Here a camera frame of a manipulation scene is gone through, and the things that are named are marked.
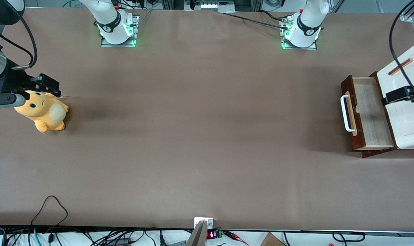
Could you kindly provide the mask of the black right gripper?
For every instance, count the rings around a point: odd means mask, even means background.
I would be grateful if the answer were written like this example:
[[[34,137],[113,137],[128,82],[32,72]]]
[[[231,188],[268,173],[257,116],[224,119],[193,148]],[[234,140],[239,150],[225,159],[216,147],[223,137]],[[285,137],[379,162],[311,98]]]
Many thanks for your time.
[[[24,70],[12,70],[11,66],[16,65],[11,60],[6,60],[5,64],[0,65],[0,93],[16,93],[22,91],[27,93],[30,98],[35,93],[46,95],[51,98],[62,98],[60,83],[44,73],[37,77],[29,76]]]

